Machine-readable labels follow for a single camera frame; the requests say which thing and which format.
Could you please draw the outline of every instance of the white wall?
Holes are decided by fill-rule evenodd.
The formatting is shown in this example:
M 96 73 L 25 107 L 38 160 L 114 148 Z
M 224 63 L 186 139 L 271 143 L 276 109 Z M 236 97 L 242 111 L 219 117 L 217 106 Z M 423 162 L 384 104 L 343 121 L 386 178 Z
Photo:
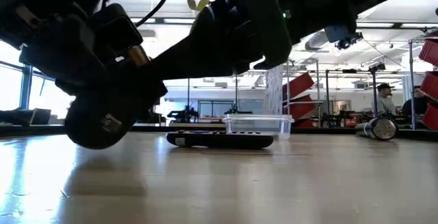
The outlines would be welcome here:
M 394 105 L 403 105 L 403 93 L 401 91 L 393 91 L 392 100 Z M 302 95 L 310 94 L 312 99 L 317 100 L 318 94 L 316 90 L 307 90 Z M 239 90 L 240 99 L 264 99 L 265 90 Z M 335 97 L 337 101 L 351 101 L 351 108 L 354 111 L 362 111 L 372 107 L 373 93 L 371 90 L 330 90 L 330 97 Z M 326 96 L 325 89 L 320 90 L 320 97 L 324 99 Z M 187 98 L 187 89 L 170 88 L 165 98 Z M 235 91 L 233 89 L 191 89 L 190 98 L 193 99 L 234 99 Z

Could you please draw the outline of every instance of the ceiling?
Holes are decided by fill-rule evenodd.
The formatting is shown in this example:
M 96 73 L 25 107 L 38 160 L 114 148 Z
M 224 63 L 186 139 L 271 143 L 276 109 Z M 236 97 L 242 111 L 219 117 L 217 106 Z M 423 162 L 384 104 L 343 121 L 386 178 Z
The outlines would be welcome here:
M 126 9 L 128 15 L 132 18 L 145 16 L 154 8 L 159 0 L 112 0 L 114 3 L 120 3 Z M 368 66 L 376 62 L 384 62 L 388 71 L 406 72 L 408 65 L 406 60 L 409 59 L 408 40 L 421 36 L 422 28 L 425 26 L 432 28 L 438 26 L 438 16 L 436 10 L 438 0 L 388 0 L 371 10 L 360 14 L 358 20 L 359 31 L 363 33 L 364 40 L 359 41 L 356 45 L 343 51 L 335 48 L 334 44 L 326 43 L 318 50 L 309 50 L 306 48 L 312 36 L 303 38 L 302 42 L 295 45 L 290 59 L 293 69 L 316 70 L 315 60 L 318 59 L 319 70 L 326 69 L 358 69 L 367 70 Z M 188 7 L 188 0 L 167 0 L 166 4 L 155 15 L 155 18 L 166 18 L 167 24 L 160 24 L 151 20 L 147 25 L 141 27 L 146 35 L 143 46 L 151 56 L 157 56 L 176 42 L 184 38 L 190 31 L 190 24 L 196 12 Z M 415 42 L 414 58 L 421 51 L 421 42 Z M 422 62 L 414 64 L 414 71 L 424 72 L 432 70 L 432 66 Z M 290 77 L 301 74 L 301 72 L 289 72 Z M 405 73 L 391 75 L 385 78 L 391 83 L 400 82 L 401 76 Z M 254 86 L 263 86 L 263 72 L 249 71 L 239 77 L 238 85 L 240 88 L 251 88 Z M 331 74 L 338 88 L 349 88 L 352 83 L 358 80 L 367 79 L 367 75 L 343 75 Z M 216 78 L 211 82 L 210 79 L 193 79 L 191 86 L 199 88 L 215 86 L 214 82 L 226 82 L 227 86 L 234 86 L 232 77 Z M 167 82 L 169 86 L 187 86 L 186 80 L 175 80 Z

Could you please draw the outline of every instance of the remote control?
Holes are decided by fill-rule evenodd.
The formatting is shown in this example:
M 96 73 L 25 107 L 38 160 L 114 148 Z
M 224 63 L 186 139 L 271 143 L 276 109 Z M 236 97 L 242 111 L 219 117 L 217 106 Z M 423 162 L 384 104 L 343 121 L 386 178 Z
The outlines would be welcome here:
M 274 136 L 262 132 L 178 131 L 167 133 L 167 141 L 185 148 L 263 149 L 274 142 Z

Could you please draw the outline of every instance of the sticker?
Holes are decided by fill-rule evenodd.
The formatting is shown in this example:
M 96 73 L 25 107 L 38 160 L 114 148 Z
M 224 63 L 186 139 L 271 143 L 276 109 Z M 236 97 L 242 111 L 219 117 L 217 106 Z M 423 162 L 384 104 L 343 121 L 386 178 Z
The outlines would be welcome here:
M 107 132 L 118 132 L 122 123 L 114 118 L 111 114 L 107 114 L 105 118 L 101 120 L 102 128 Z
M 175 143 L 178 146 L 185 146 L 185 138 L 175 138 Z

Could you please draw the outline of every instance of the window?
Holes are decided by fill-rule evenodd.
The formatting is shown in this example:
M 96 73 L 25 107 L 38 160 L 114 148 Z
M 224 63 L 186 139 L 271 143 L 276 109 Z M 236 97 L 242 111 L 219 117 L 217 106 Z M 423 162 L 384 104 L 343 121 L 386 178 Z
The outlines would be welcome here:
M 0 52 L 0 61 L 14 64 L 16 66 L 23 66 L 23 64 L 18 61 L 21 52 L 10 46 L 8 43 L 0 41 Z
M 20 105 L 23 73 L 0 65 L 0 110 L 13 110 Z
M 52 110 L 53 115 L 64 119 L 70 103 L 75 99 L 60 90 L 52 80 L 43 80 L 42 77 L 32 77 L 29 109 L 44 108 Z

